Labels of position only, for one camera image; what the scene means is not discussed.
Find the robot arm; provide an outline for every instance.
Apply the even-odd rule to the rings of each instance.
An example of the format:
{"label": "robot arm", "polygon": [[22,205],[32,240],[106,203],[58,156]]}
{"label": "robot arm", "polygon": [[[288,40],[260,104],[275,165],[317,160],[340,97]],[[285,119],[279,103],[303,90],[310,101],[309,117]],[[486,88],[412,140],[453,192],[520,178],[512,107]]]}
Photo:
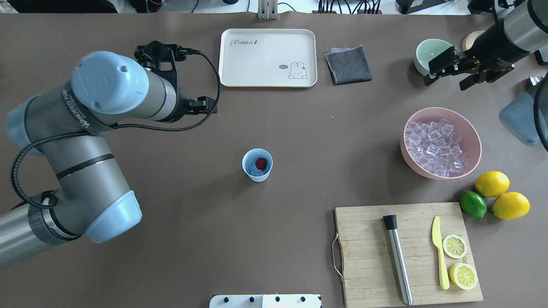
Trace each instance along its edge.
{"label": "robot arm", "polygon": [[[139,204],[102,135],[133,127],[116,124],[129,117],[174,122],[185,114],[205,113],[205,120],[216,112],[218,99],[188,98],[177,87],[175,62],[197,53],[201,54],[156,41],[138,47],[139,63],[94,52],[60,87],[10,112],[9,137],[22,149],[47,141],[30,153],[47,158],[61,188],[36,195],[0,216],[0,269],[83,234],[95,243],[108,241],[140,221]],[[172,69],[161,71],[161,62],[171,62]]]}
{"label": "robot arm", "polygon": [[513,64],[548,44],[548,2],[526,0],[480,35],[472,48],[460,53],[455,47],[429,62],[430,85],[440,77],[469,73],[460,82],[466,90],[476,83],[494,82],[513,70]]}

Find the wooden cutting board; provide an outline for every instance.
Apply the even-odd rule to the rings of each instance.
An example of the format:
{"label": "wooden cutting board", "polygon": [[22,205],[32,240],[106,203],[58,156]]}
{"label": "wooden cutting board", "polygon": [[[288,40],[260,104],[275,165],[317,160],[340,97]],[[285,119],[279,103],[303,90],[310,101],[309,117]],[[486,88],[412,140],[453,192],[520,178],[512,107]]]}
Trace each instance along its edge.
{"label": "wooden cutting board", "polygon": [[432,244],[431,231],[434,216],[440,218],[442,239],[456,234],[468,247],[462,259],[445,255],[447,268],[459,262],[476,268],[457,202],[339,207],[335,209],[335,217],[346,308],[403,306],[390,240],[383,223],[383,216],[391,214],[397,217],[413,305],[483,300],[479,282],[472,290],[461,290],[452,282],[448,290],[439,286],[437,250]]}

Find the yellow knife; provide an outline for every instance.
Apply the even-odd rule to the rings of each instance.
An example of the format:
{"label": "yellow knife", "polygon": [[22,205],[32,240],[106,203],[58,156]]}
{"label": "yellow knife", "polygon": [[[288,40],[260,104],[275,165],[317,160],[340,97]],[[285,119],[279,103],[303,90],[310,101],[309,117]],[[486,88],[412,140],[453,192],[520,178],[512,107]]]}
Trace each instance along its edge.
{"label": "yellow knife", "polygon": [[432,223],[432,243],[438,248],[439,286],[447,290],[449,289],[449,277],[447,276],[447,267],[445,265],[445,257],[443,256],[442,231],[439,227],[439,216],[434,217],[434,222]]}

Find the lemon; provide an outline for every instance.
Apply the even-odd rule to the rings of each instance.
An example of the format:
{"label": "lemon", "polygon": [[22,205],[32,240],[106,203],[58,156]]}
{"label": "lemon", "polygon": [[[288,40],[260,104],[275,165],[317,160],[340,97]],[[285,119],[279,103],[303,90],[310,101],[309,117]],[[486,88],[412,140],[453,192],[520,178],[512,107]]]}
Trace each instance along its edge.
{"label": "lemon", "polygon": [[498,197],[508,190],[510,180],[500,171],[489,171],[480,175],[474,186],[483,197]]}
{"label": "lemon", "polygon": [[529,212],[529,200],[519,192],[508,192],[493,201],[493,215],[500,219],[516,219]]}
{"label": "lemon", "polygon": [[449,278],[455,286],[463,289],[473,289],[478,283],[474,268],[466,263],[455,263],[449,268]]}
{"label": "lemon", "polygon": [[460,236],[451,234],[443,239],[443,251],[453,259],[460,259],[466,254],[466,244]]}

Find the brown table surface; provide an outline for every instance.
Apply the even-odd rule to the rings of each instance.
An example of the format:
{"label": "brown table surface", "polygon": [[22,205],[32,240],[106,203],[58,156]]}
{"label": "brown table surface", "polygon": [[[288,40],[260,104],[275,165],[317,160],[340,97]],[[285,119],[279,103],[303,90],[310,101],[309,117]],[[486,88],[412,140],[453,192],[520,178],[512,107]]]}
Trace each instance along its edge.
{"label": "brown table surface", "polygon": [[[200,49],[217,63],[227,28],[307,28],[316,35],[318,82],[311,88],[223,88],[219,113],[185,133],[126,129],[107,136],[143,211],[142,222],[104,244],[86,237],[0,273],[1,307],[208,307],[214,294],[320,293],[323,307],[342,307],[331,265],[335,207],[457,201],[477,176],[500,170],[510,191],[531,202],[515,221],[465,217],[484,301],[445,307],[543,307],[548,302],[546,230],[548,155],[521,144],[499,111],[544,75],[532,56],[493,84],[461,92],[464,76],[424,87],[413,68],[415,47],[464,36],[492,24],[487,16],[323,16],[256,14],[0,16],[0,118],[70,77],[95,50],[133,57],[158,40]],[[324,52],[363,45],[373,80],[334,86]],[[215,79],[199,56],[178,64],[191,96],[214,96]],[[403,161],[399,139],[408,117],[429,106],[464,115],[483,144],[477,169],[436,181]],[[198,121],[187,116],[177,126]],[[0,134],[0,210],[20,200],[9,171],[19,150]],[[262,184],[242,172],[246,151],[274,159]],[[25,158],[29,194],[56,189],[44,158]]]}

